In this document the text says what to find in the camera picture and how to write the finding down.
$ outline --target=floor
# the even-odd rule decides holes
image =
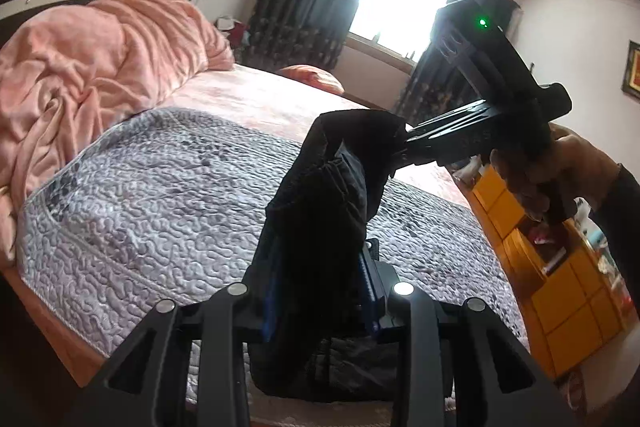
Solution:
[[[79,388],[0,276],[0,423],[55,427]]]

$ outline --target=black sleeve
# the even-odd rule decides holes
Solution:
[[[604,232],[609,251],[616,261],[626,288],[640,315],[640,185],[633,175],[621,166],[620,174],[609,189],[602,206],[593,214],[593,220]],[[640,369],[625,392],[618,397],[612,413],[603,427],[640,425]]]

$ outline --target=person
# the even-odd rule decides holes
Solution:
[[[564,195],[587,200],[593,209],[591,218],[607,237],[611,256],[640,314],[636,233],[640,223],[640,185],[622,165],[572,130],[556,124],[550,127],[554,140],[538,160],[527,162],[519,153],[494,150],[492,166],[532,219],[542,219],[549,208],[549,199],[538,190],[538,185],[545,182],[557,180]],[[616,399],[603,425],[640,425],[640,369]]]

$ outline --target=black device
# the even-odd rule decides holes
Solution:
[[[548,122],[571,109],[568,95],[559,84],[535,83],[478,4],[463,0],[439,10],[432,41],[483,100],[414,128],[392,155],[393,168],[447,164],[495,147],[520,146],[535,158],[549,146]],[[546,190],[552,219],[568,217],[557,187]],[[261,295],[253,267],[241,283],[207,301],[156,304],[85,388],[63,425],[248,427],[242,343],[259,344],[265,336],[263,301],[253,298]],[[577,425],[558,390],[484,301],[434,301],[400,282],[392,266],[372,259],[367,243],[355,270],[362,328],[378,343],[399,346],[392,427]],[[202,341],[198,402],[188,410],[194,340]],[[452,415],[444,402],[454,386]]]

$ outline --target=hand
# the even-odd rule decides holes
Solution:
[[[551,180],[558,180],[565,196],[581,196],[596,210],[620,166],[571,129],[553,123],[549,127],[554,141],[537,161],[529,162],[523,153],[494,150],[492,166],[532,219],[542,220],[549,209],[549,198],[537,185]]]

